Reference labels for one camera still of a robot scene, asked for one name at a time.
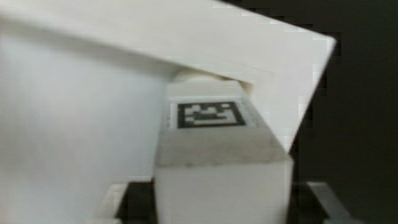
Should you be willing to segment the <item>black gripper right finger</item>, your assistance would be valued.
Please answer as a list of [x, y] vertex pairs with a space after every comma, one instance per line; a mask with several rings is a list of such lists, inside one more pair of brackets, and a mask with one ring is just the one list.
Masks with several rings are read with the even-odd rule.
[[325, 182], [294, 182], [286, 224], [366, 224], [339, 201]]

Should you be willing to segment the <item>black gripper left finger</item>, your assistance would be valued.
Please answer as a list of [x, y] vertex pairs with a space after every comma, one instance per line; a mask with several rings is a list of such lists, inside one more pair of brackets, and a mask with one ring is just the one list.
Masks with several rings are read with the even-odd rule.
[[87, 224], [158, 224], [152, 179], [110, 185]]

